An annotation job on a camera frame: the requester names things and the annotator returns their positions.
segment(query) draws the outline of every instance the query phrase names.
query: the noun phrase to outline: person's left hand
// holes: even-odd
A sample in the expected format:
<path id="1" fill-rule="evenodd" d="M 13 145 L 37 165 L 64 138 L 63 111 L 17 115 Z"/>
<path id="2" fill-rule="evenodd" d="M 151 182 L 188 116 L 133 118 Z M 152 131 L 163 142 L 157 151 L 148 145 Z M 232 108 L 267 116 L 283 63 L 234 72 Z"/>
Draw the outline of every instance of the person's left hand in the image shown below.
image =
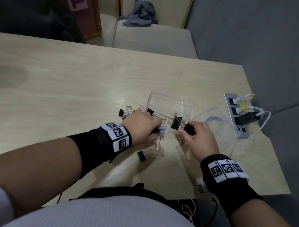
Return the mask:
<path id="1" fill-rule="evenodd" d="M 135 110 L 121 123 L 131 134 L 132 146 L 148 143 L 157 139 L 158 134 L 152 131 L 160 127 L 162 120 L 157 117 L 152 117 L 149 112 Z"/>

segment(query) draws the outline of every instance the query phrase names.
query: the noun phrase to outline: wooden table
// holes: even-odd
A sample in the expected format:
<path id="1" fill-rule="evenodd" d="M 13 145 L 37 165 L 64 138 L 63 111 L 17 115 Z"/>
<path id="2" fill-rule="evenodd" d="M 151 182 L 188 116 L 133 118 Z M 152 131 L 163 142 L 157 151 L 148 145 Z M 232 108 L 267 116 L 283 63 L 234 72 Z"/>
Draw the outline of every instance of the wooden table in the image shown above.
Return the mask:
<path id="1" fill-rule="evenodd" d="M 165 88 L 187 95 L 194 113 L 218 106 L 226 115 L 224 93 L 251 93 L 239 65 L 2 33 L 0 153 L 120 122 L 120 108 L 137 109 L 153 89 Z M 258 129 L 258 123 L 249 126 L 251 133 Z M 238 139 L 222 153 L 234 157 L 244 141 Z M 167 199 L 198 197 L 200 164 L 173 134 L 161 145 L 164 157 L 143 163 L 136 151 L 123 152 L 67 189 L 61 200 L 94 187 L 138 182 Z M 244 146 L 238 161 L 257 193 L 290 193 L 272 144 L 261 132 Z"/>

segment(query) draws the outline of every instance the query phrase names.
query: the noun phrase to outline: power outlet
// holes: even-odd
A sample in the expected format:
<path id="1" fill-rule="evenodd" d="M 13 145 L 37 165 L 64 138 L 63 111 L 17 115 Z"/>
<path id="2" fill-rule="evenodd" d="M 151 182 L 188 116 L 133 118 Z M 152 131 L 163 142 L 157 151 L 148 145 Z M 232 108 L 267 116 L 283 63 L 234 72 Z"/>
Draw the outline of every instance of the power outlet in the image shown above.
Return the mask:
<path id="1" fill-rule="evenodd" d="M 237 117 L 240 116 L 240 114 L 237 114 L 236 108 L 239 108 L 239 104 L 234 104 L 233 99 L 237 98 L 238 96 L 236 94 L 231 93 L 224 93 L 225 102 L 228 108 L 229 117 L 231 118 L 231 121 L 237 126 L 237 129 L 241 132 L 239 139 L 247 139 L 250 135 L 247 129 L 246 125 L 239 125 L 237 122 Z"/>

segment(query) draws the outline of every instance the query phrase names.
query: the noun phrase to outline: transparent plastic container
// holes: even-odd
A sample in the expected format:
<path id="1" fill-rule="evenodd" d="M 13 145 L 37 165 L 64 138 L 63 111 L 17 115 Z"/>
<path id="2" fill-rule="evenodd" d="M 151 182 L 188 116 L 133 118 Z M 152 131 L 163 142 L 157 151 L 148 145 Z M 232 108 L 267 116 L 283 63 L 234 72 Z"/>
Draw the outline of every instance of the transparent plastic container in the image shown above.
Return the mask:
<path id="1" fill-rule="evenodd" d="M 150 108 L 154 111 L 155 116 L 160 117 L 160 114 L 165 116 L 166 121 L 164 126 L 167 128 L 167 132 L 178 133 L 177 130 L 171 128 L 171 123 L 174 121 L 174 114 L 178 114 L 179 117 L 183 117 L 183 122 L 187 121 L 187 96 L 169 92 L 166 95 L 152 92 L 149 94 L 149 97 L 144 102 L 143 106 L 143 111 Z"/>
<path id="2" fill-rule="evenodd" d="M 237 127 L 228 120 L 218 107 L 212 107 L 196 116 L 193 121 L 205 122 L 214 134 L 219 150 L 231 145 L 241 134 Z"/>

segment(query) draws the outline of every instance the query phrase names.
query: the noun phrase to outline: wristband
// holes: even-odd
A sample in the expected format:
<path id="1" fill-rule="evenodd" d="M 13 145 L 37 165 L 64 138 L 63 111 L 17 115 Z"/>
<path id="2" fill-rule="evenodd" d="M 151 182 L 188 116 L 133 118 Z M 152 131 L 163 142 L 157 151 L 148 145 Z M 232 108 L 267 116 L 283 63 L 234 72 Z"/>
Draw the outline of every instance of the wristband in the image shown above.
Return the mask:
<path id="1" fill-rule="evenodd" d="M 77 145 L 82 160 L 82 179 L 105 161 L 113 159 L 132 145 L 132 137 L 125 126 L 111 122 L 89 132 L 68 136 Z"/>
<path id="2" fill-rule="evenodd" d="M 206 157 L 200 163 L 203 180 L 214 193 L 227 217 L 251 199 L 261 199 L 249 185 L 249 177 L 238 162 L 223 154 Z"/>

